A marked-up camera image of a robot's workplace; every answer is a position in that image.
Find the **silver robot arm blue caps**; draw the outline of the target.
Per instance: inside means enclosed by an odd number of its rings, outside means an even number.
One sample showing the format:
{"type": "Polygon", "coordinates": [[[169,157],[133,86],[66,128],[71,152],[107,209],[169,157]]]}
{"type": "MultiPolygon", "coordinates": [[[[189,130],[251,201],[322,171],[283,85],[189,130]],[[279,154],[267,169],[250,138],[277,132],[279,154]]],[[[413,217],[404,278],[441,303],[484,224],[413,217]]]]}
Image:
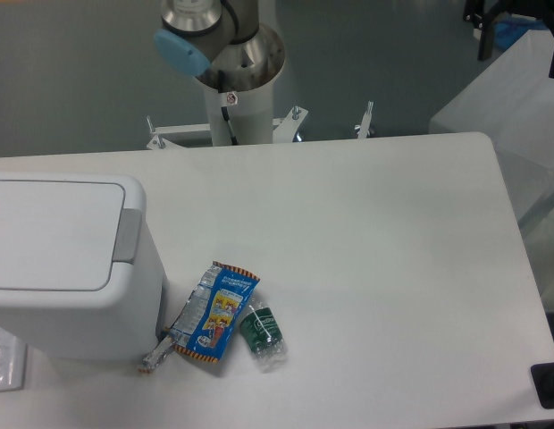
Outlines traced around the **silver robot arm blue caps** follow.
{"type": "MultiPolygon", "coordinates": [[[[280,74],[285,47],[259,21],[257,1],[162,1],[155,47],[176,71],[216,92],[260,88],[280,74]]],[[[554,1],[466,1],[463,20],[481,32],[480,61],[491,56],[499,17],[523,15],[542,22],[554,38],[554,1]]],[[[554,51],[549,77],[554,79],[554,51]]]]}

